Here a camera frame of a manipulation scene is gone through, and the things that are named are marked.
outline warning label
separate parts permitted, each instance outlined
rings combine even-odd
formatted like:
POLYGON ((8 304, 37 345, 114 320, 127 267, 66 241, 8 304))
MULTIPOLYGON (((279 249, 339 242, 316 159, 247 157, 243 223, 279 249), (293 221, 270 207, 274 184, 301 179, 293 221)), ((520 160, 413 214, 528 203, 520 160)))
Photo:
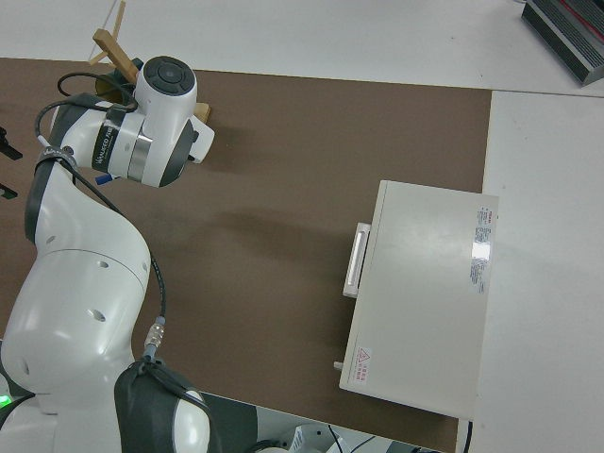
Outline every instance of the warning label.
POLYGON ((470 286, 472 291, 478 294, 484 294, 489 278, 493 220, 492 210, 486 207, 481 207, 478 210, 470 267, 470 286))
POLYGON ((373 351, 369 347, 357 347, 354 364, 355 384, 366 384, 369 378, 369 365, 373 351))

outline robot end effector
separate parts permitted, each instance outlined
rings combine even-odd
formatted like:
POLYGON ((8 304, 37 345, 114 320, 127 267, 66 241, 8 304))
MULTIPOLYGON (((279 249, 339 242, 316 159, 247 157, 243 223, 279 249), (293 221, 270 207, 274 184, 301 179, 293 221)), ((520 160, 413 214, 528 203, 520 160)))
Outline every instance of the robot end effector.
POLYGON ((188 160, 201 162, 213 141, 213 130, 193 115, 196 97, 191 68, 156 57, 138 73, 135 109, 90 94, 72 96, 57 109, 49 142, 72 148, 80 166, 165 186, 188 160))

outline handle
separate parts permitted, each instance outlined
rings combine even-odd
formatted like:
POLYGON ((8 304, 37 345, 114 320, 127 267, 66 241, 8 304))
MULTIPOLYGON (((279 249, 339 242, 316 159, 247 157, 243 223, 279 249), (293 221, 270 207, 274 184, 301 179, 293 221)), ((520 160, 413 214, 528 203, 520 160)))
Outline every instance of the handle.
POLYGON ((348 272, 344 283, 343 295, 356 298, 359 295, 359 283, 361 281, 362 264, 369 241, 371 224, 357 224, 355 241, 352 243, 352 252, 348 262, 348 272))

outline black cable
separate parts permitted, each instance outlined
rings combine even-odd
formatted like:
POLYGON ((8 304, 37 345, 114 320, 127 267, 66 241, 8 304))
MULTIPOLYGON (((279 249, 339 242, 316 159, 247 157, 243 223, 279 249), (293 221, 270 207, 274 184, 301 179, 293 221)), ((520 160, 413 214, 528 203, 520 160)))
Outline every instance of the black cable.
POLYGON ((371 436, 369 439, 364 440, 363 442, 361 442, 360 444, 355 446, 352 450, 350 450, 350 453, 355 453, 355 451, 357 451, 359 448, 361 448, 363 445, 367 444, 368 442, 373 441, 375 438, 376 438, 376 436, 371 436))
POLYGON ((338 446, 338 450, 340 450, 340 453, 344 453, 342 451, 342 447, 340 446, 340 441, 338 440, 338 436, 336 436, 336 433, 333 432, 333 429, 331 428, 331 425, 327 425, 327 427, 329 428, 329 432, 333 436, 333 439, 336 441, 336 445, 338 446))
MULTIPOLYGON (((113 80, 112 78, 110 78, 110 77, 108 77, 106 75, 98 75, 98 74, 93 74, 93 73, 69 73, 69 74, 66 74, 63 77, 61 77, 59 79, 59 81, 57 82, 57 88, 59 89, 59 91, 60 91, 61 94, 64 94, 66 96, 70 96, 69 93, 67 93, 65 90, 63 90, 62 83, 66 79, 71 78, 71 77, 76 77, 76 76, 91 77, 91 78, 94 78, 94 79, 97 79, 97 80, 102 80, 104 82, 109 83, 113 87, 114 90, 118 90, 122 94, 122 100, 123 100, 123 102, 125 104, 126 104, 126 100, 127 100, 127 105, 122 106, 122 109, 126 113, 130 113, 132 111, 135 111, 139 107, 139 103, 134 98, 134 96, 132 95, 132 93, 129 92, 125 88, 125 86, 131 86, 131 84, 128 83, 128 84, 120 85, 115 80, 113 80)), ((40 112, 38 113, 38 116, 36 117, 36 119, 34 121, 34 131, 36 133, 36 137, 40 137, 42 135, 42 133, 41 133, 41 123, 42 123, 42 118, 44 117, 44 115, 49 110, 54 109, 55 107, 66 106, 66 105, 83 107, 84 109, 91 109, 91 110, 97 110, 97 111, 109 111, 109 109, 111 109, 110 107, 101 107, 101 106, 97 106, 97 105, 92 104, 92 103, 78 102, 78 101, 75 101, 75 99, 73 99, 73 98, 65 99, 65 100, 62 100, 62 101, 53 102, 51 104, 48 104, 42 110, 40 110, 40 112)))
MULTIPOLYGON (((61 159, 60 164, 69 173, 71 173, 75 179, 77 179, 82 184, 84 184, 88 190, 90 190, 92 193, 94 193, 103 203, 105 203, 108 206, 108 208, 117 212, 122 217, 126 218, 126 216, 118 209, 117 206, 115 206, 111 202, 111 200, 109 200, 106 196, 104 196, 96 187, 94 187, 91 184, 91 182, 88 181, 88 179, 86 179, 84 176, 82 176, 66 160, 61 159)), ((153 253, 151 253, 151 251, 149 251, 149 254, 151 256, 151 267, 153 267, 153 271, 155 272, 155 277, 156 277, 156 280, 158 281, 158 286, 159 286, 159 295, 161 298, 159 314, 160 314, 160 316, 163 316, 165 318, 166 317, 166 305, 167 305, 167 303, 166 303, 166 285, 163 280, 163 275, 161 274, 161 270, 159 268, 158 262, 156 261, 155 257, 153 256, 153 253)))
POLYGON ((114 90, 118 90, 122 94, 122 101, 125 102, 126 100, 128 100, 127 102, 129 103, 130 101, 132 101, 134 99, 134 96, 132 96, 132 92, 129 92, 126 88, 124 88, 123 85, 116 82, 115 79, 113 79, 109 75, 99 75, 99 74, 94 74, 94 73, 83 73, 83 72, 66 74, 57 81, 57 90, 59 90, 59 92, 64 96, 71 96, 68 92, 63 90, 63 82, 65 80, 67 80, 68 78, 72 78, 72 77, 91 77, 96 80, 100 80, 102 82, 107 82, 114 88, 114 90))
POLYGON ((465 437, 465 447, 463 448, 463 453, 469 453, 470 451, 470 443, 472 442, 472 426, 474 424, 472 422, 468 422, 468 433, 465 437))

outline wooden block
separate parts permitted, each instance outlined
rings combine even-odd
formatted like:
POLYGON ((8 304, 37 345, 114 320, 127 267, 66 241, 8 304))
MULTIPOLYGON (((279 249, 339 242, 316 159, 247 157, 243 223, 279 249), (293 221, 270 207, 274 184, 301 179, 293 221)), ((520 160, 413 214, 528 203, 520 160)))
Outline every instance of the wooden block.
POLYGON ((203 102, 198 102, 193 111, 194 115, 199 118, 202 123, 207 123, 210 117, 210 105, 203 102))
POLYGON ((139 73, 139 70, 130 61, 126 52, 122 50, 120 44, 115 41, 111 34, 107 30, 99 28, 92 38, 101 49, 107 52, 109 59, 113 61, 126 80, 130 83, 136 83, 136 75, 139 73))

